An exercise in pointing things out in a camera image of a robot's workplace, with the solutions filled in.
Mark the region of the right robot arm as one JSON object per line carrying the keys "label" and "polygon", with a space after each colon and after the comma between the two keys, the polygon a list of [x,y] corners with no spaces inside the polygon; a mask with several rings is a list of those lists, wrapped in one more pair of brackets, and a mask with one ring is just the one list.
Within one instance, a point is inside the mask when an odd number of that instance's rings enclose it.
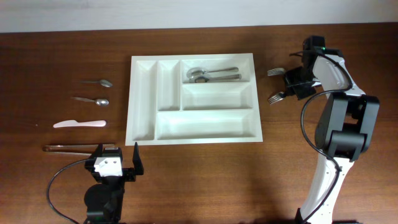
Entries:
{"label": "right robot arm", "polygon": [[309,47],[296,53],[302,67],[289,71],[290,86],[310,85],[303,118],[311,102],[325,95],[326,105],[311,141],[301,124],[306,142],[318,152],[310,191],[295,215],[296,223],[332,223],[339,192],[359,156],[369,148],[379,111],[379,99],[360,89],[345,67],[339,50]]}

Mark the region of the metal tongs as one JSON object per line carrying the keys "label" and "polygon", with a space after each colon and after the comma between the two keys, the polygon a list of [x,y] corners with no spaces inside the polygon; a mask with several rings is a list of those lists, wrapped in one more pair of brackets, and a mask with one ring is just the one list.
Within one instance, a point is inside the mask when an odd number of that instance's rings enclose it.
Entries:
{"label": "metal tongs", "polygon": [[46,145],[42,148],[43,152],[55,154],[73,154],[81,156],[90,156],[95,152],[98,144],[82,145]]}

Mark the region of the metal fork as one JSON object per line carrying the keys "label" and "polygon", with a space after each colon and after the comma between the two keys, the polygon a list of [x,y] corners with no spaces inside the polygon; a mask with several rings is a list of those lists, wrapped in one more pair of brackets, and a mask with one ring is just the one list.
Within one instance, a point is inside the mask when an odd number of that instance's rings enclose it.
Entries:
{"label": "metal fork", "polygon": [[275,95],[270,96],[268,98],[268,103],[270,105],[277,103],[278,101],[283,100],[286,97],[286,95],[287,95],[286,92],[280,91],[280,92],[276,93]]}
{"label": "metal fork", "polygon": [[284,68],[273,68],[267,71],[268,76],[283,75],[286,72]]}

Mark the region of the large metal spoon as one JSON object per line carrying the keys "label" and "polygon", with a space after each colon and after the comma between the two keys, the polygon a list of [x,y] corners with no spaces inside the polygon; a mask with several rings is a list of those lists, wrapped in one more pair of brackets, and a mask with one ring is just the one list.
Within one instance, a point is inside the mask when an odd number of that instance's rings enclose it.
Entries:
{"label": "large metal spoon", "polygon": [[241,74],[225,75],[220,77],[205,77],[199,76],[189,79],[190,83],[208,83],[208,82],[218,82],[225,80],[240,80],[242,78]]}
{"label": "large metal spoon", "polygon": [[229,67],[229,68],[222,68],[222,69],[216,69],[216,70],[205,70],[204,68],[200,67],[195,67],[191,68],[187,72],[187,77],[188,78],[193,78],[195,76],[202,76],[206,73],[218,73],[218,72],[238,72],[239,68],[238,67]]}

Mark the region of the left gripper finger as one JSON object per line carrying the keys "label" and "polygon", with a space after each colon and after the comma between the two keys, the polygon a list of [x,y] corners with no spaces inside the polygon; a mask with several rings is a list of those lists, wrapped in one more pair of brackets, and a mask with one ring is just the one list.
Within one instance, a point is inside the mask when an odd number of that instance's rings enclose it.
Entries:
{"label": "left gripper finger", "polygon": [[96,159],[97,157],[100,157],[103,152],[103,145],[99,144],[98,147],[95,149],[95,151],[91,154],[90,158],[91,159]]}
{"label": "left gripper finger", "polygon": [[135,144],[134,144],[132,163],[134,165],[135,175],[143,175],[144,174],[144,166],[142,164],[142,161],[141,161],[141,158],[139,155],[139,146],[138,146],[137,142],[135,142]]}

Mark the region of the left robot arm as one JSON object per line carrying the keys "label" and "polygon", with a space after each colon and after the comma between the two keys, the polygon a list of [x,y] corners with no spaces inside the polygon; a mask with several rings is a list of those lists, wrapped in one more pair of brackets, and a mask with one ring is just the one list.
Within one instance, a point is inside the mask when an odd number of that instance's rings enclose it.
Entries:
{"label": "left robot arm", "polygon": [[85,162],[85,169],[97,183],[85,193],[85,223],[119,223],[121,219],[125,183],[134,182],[144,174],[139,156],[139,146],[134,145],[133,167],[124,168],[123,154],[119,147],[98,145]]}

